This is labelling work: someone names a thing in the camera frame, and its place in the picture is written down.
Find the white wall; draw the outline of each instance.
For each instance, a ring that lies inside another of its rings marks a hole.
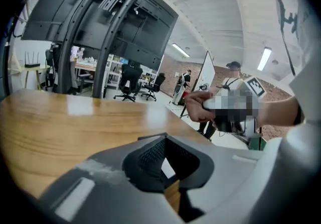
[[[31,13],[32,9],[35,7],[38,0],[29,0],[29,14]],[[27,18],[27,8],[26,6],[23,9],[23,12],[20,14],[20,18],[25,19]],[[19,36],[23,33],[26,23],[18,21],[15,27],[15,35]],[[10,47],[10,55],[15,52],[16,57],[21,66],[25,64],[25,52],[29,52],[29,58],[32,60],[32,54],[35,52],[35,61],[37,58],[37,54],[39,52],[39,63],[45,64],[46,55],[45,52],[47,49],[50,48],[51,42],[48,41],[34,41],[34,40],[21,40],[21,38],[15,38],[14,36],[11,37],[11,47]],[[11,61],[9,68],[15,68],[13,62]],[[25,78],[26,72],[23,71],[21,74],[13,74],[10,76],[11,78],[11,85],[12,85],[12,92],[15,92],[21,88],[25,87]],[[45,71],[40,74],[40,83],[45,81]],[[36,73],[35,71],[30,71],[28,75],[28,89],[37,89],[37,80],[36,80]]]

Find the person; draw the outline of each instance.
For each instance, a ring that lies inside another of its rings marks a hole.
[[[318,88],[315,86],[315,82],[312,82],[312,78],[316,77],[316,75],[315,73],[312,74],[311,68],[317,71],[317,74],[320,74],[320,70],[317,69],[317,63],[320,61],[321,25],[317,14],[307,0],[298,0],[296,36],[302,49],[302,70],[290,84],[296,97],[292,96],[285,100],[263,102],[256,118],[257,128],[263,125],[291,127],[302,123],[305,116],[303,108],[301,109],[298,103],[298,98],[303,102],[302,99],[305,97],[304,93],[306,91],[309,91],[313,99],[305,100],[302,106],[304,106],[305,113],[314,112],[313,107],[315,105],[310,102],[315,101]],[[307,77],[311,79],[310,82],[305,82]],[[199,91],[190,93],[186,97],[185,104],[191,120],[196,122],[214,121],[215,113],[202,108],[202,102],[212,96],[213,93],[211,92]]]
[[[173,104],[178,105],[186,87],[190,86],[191,73],[192,73],[192,71],[190,69],[188,69],[184,74],[182,74],[179,77],[179,80],[177,82],[177,85],[176,85],[175,91],[174,91],[174,97],[172,100]]]
[[[213,95],[215,94],[226,94],[227,95],[227,90],[224,89],[224,86],[228,86],[230,90],[237,89],[239,85],[243,82],[243,79],[240,77],[241,73],[241,64],[237,61],[232,61],[231,63],[228,63],[226,67],[229,68],[229,76],[223,80],[221,85],[217,86],[218,90],[216,92],[213,92]],[[208,122],[201,122],[200,123],[200,128],[197,130],[201,135],[203,135],[206,139],[211,140],[212,135],[215,132],[215,127],[211,121]]]

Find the whiteboard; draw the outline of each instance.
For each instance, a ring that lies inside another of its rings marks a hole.
[[[199,90],[200,86],[206,83],[211,86],[214,76],[215,76],[215,69],[214,69],[213,61],[211,59],[210,53],[207,52],[199,78],[194,88],[194,91]]]

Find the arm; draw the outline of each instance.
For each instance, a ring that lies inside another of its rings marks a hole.
[[[263,125],[290,127],[294,125],[297,113],[298,102],[294,96],[282,101],[264,102],[256,118],[256,125],[257,127]],[[303,113],[300,120],[301,122],[304,120]]]

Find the white ceiling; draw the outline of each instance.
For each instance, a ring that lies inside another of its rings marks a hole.
[[[239,61],[242,71],[274,84],[288,84],[290,67],[277,20],[275,0],[164,0],[179,19],[170,37],[166,53],[181,61],[203,62],[206,51],[214,63],[225,66]],[[297,0],[283,0],[286,13],[296,13]],[[295,67],[300,66],[300,49],[291,27],[284,28],[285,39]],[[176,43],[190,55],[183,55]],[[257,71],[264,46],[272,55],[262,72]],[[271,62],[276,59],[279,64]]]

